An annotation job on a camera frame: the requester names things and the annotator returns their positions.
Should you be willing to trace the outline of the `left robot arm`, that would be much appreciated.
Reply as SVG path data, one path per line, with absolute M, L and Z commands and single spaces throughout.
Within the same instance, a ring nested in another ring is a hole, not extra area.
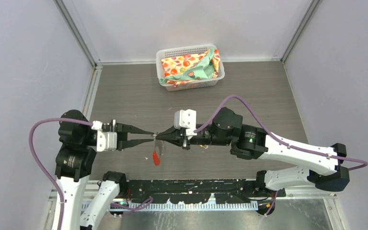
M 122 172 L 103 175 L 99 191 L 85 211 L 82 202 L 96 154 L 122 151 L 152 139 L 128 139 L 129 134 L 152 135 L 132 125 L 112 120 L 109 123 L 88 122 L 79 110 L 69 110 L 59 122 L 61 148 L 56 157 L 55 176 L 58 192 L 54 227 L 62 230 L 96 230 L 114 198 L 123 198 L 128 191 L 127 177 Z

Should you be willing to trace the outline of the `white plastic basket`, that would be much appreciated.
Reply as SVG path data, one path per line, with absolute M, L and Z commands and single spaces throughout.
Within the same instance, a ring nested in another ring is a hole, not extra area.
M 216 48 L 215 45 L 207 44 L 207 45 L 196 45 L 196 46 L 184 46 L 184 47 L 176 47 L 170 49 L 160 50 L 156 53 L 156 69 L 157 69 L 157 77 L 158 80 L 161 79 L 163 67 L 161 65 L 161 60 L 163 58 L 169 58 L 172 56 L 179 56 L 185 54 L 196 54 L 196 53 L 203 53 L 209 48 Z M 210 80 L 201 80 L 195 83 L 189 83 L 185 85 L 180 85 L 178 87 L 173 87 L 169 84 L 159 84 L 166 88 L 168 91 L 178 91 L 178 90 L 186 90 L 186 89 L 194 89 L 194 88 L 202 88 L 202 87 L 209 87 L 214 86 L 218 83 L 219 80 L 222 80 L 225 77 L 225 71 L 223 67 L 223 63 L 221 61 L 219 65 L 219 74 L 217 78 L 210 79 Z

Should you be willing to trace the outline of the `colourful patterned cloth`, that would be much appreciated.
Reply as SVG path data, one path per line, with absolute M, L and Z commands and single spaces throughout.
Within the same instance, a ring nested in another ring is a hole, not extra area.
M 217 48 L 209 48 L 203 53 L 166 57 L 161 60 L 163 71 L 159 82 L 178 87 L 214 79 L 219 75 L 220 63 Z

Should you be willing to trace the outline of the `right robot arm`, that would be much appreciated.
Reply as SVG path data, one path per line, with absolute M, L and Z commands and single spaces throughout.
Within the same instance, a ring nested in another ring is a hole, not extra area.
M 262 128 L 243 124 L 243 117 L 231 109 L 221 108 L 212 121 L 200 132 L 194 110 L 179 110 L 174 114 L 174 125 L 156 135 L 183 149 L 192 145 L 229 146 L 230 153 L 244 160 L 275 160 L 292 164 L 292 168 L 256 174 L 254 190 L 259 196 L 286 187 L 314 185 L 317 189 L 341 192 L 350 182 L 349 170 L 338 157 L 346 156 L 346 147 L 336 143 L 318 147 L 269 135 Z

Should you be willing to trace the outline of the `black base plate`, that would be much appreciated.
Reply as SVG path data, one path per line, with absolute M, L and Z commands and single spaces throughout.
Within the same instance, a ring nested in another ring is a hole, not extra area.
M 267 200 L 275 192 L 247 179 L 129 180 L 122 183 L 116 198 L 142 203 L 152 197 L 153 204 L 204 204 L 213 198 L 218 204 L 242 204 Z

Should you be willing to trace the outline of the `metal key holder red handle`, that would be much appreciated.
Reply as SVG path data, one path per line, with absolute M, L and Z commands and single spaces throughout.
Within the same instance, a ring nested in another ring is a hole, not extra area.
M 156 166 L 159 166 L 161 163 L 161 157 L 165 152 L 165 145 L 162 140 L 156 139 L 156 134 L 152 135 L 154 138 L 154 151 L 152 154 L 153 163 Z

